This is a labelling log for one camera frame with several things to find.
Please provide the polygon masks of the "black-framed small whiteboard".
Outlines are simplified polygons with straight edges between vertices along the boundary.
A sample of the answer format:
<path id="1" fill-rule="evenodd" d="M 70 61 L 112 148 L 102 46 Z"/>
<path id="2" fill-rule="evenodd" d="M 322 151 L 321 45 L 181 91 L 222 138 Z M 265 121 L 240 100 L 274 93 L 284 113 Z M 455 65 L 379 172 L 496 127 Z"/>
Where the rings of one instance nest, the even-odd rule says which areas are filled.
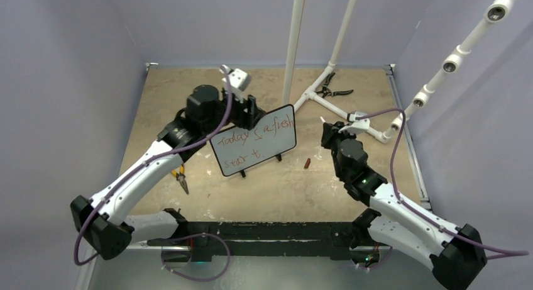
<path id="1" fill-rule="evenodd" d="M 210 139 L 224 177 L 241 173 L 295 148 L 295 110 L 291 104 L 268 112 L 251 130 L 232 126 Z"/>

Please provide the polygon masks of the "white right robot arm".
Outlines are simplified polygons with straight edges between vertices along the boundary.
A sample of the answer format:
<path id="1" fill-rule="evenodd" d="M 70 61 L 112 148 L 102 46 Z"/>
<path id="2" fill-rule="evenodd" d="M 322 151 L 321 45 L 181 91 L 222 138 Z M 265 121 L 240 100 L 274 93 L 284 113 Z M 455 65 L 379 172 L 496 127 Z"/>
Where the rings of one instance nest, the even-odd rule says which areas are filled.
<path id="1" fill-rule="evenodd" d="M 487 264 L 481 237 L 469 224 L 450 223 L 394 189 L 368 165 L 368 154 L 344 124 L 323 123 L 321 146 L 330 150 L 336 177 L 367 209 L 355 220 L 354 239 L 389 245 L 427 267 L 446 289 L 467 289 Z"/>

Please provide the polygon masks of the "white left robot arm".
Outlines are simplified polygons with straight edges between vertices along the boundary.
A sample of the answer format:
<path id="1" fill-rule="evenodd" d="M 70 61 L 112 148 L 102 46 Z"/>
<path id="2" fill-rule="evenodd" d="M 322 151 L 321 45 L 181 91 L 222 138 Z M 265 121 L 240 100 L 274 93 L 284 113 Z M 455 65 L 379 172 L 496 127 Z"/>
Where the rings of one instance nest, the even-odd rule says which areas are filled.
<path id="1" fill-rule="evenodd" d="M 196 87 L 184 108 L 158 134 L 149 149 L 118 179 L 91 198 L 77 196 L 70 204 L 78 236 L 74 262 L 82 265 L 82 240 L 104 260 L 117 257 L 131 244 L 165 239 L 180 245 L 187 239 L 185 218 L 172 208 L 151 215 L 131 210 L 170 171 L 185 164 L 219 130 L 232 123 L 250 130 L 265 116 L 254 96 L 239 100 L 210 85 Z"/>

